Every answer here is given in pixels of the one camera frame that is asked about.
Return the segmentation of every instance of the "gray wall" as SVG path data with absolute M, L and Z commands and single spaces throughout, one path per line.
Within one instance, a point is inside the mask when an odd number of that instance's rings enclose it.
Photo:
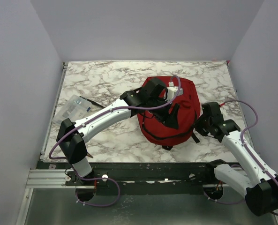
M 0 0 L 0 225 L 15 223 L 61 70 L 29 0 Z
M 65 60 L 229 60 L 263 0 L 31 0 Z
M 259 123 L 251 136 L 261 157 L 278 172 L 278 0 L 266 0 L 230 62 L 238 97 L 253 105 Z M 253 113 L 244 108 L 248 124 Z

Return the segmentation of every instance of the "marble pattern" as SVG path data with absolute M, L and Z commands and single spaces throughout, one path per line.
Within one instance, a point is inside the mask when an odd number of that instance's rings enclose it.
M 219 62 L 154 62 L 154 61 L 102 61 L 70 62 L 63 81 L 56 112 L 74 94 L 92 99 L 107 106 L 126 90 L 140 87 L 148 76 L 178 75 L 192 80 L 196 85 L 200 103 L 223 102 L 236 98 L 227 65 Z M 98 111 L 92 106 L 88 115 Z M 225 119 L 233 119 L 244 128 L 239 105 L 229 103 L 221 109 Z M 48 153 L 56 143 L 59 126 L 52 124 L 45 150 Z M 147 141 L 142 135 L 137 117 L 114 124 L 97 134 L 87 143 L 88 152 L 94 156 L 90 162 L 208 162 L 223 159 L 236 162 L 232 153 L 213 138 L 197 134 L 200 143 L 192 138 L 166 151 Z M 64 156 L 58 147 L 54 156 Z

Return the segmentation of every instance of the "red bag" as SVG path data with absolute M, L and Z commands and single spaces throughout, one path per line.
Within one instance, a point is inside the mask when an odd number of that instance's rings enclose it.
M 145 84 L 152 77 L 148 77 L 143 84 Z M 169 87 L 170 76 L 157 76 L 162 80 L 166 87 Z M 190 136 L 194 137 L 194 140 L 197 142 L 198 139 L 193 134 L 193 123 L 200 116 L 200 103 L 198 95 L 196 92 L 195 85 L 192 81 L 180 78 L 181 87 L 183 89 L 183 94 L 178 96 L 173 103 L 178 103 L 180 105 L 178 111 L 178 124 L 179 129 L 173 129 L 165 127 L 162 123 L 157 121 L 152 117 L 152 114 L 148 111 L 142 115 L 138 114 L 138 120 L 140 128 L 144 136 L 148 141 L 154 144 L 162 145 L 164 149 L 170 150 L 174 145 L 185 142 Z

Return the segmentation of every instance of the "red fabric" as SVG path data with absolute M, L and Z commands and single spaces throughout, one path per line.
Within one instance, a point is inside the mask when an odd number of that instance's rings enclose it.
M 143 86 L 149 81 L 152 77 L 148 77 L 146 81 L 144 82 Z M 161 79 L 165 82 L 166 86 L 169 86 L 170 76 L 157 76 L 157 78 Z M 174 85 L 177 86 L 177 80 L 174 79 Z M 174 103 L 178 103 L 180 105 L 179 111 L 178 111 L 178 124 L 179 129 L 173 129 L 165 127 L 162 123 L 158 122 L 155 118 L 148 119 L 152 117 L 152 114 L 149 112 L 145 112 L 145 115 L 148 118 L 145 118 L 144 125 L 145 128 L 152 133 L 153 135 L 157 137 L 168 137 L 173 135 L 179 135 L 185 132 L 188 132 L 193 125 L 195 119 L 198 119 L 200 116 L 200 103 L 198 99 L 198 95 L 196 92 L 195 85 L 192 81 L 180 78 L 181 87 L 183 89 L 183 94 L 178 96 Z M 148 134 L 142 127 L 143 122 L 143 116 L 137 115 L 140 128 L 144 136 L 147 138 L 148 141 L 154 144 L 162 145 L 162 146 L 174 146 L 180 143 L 185 142 L 191 135 L 192 131 L 188 134 L 178 136 L 178 137 L 170 137 L 163 140 L 158 140 Z

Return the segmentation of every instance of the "transparent plastic box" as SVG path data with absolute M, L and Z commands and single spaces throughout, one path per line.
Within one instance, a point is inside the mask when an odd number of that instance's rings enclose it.
M 82 119 L 90 110 L 91 106 L 91 102 L 73 95 L 54 116 L 53 123 L 60 125 L 61 122 L 67 118 L 71 121 Z

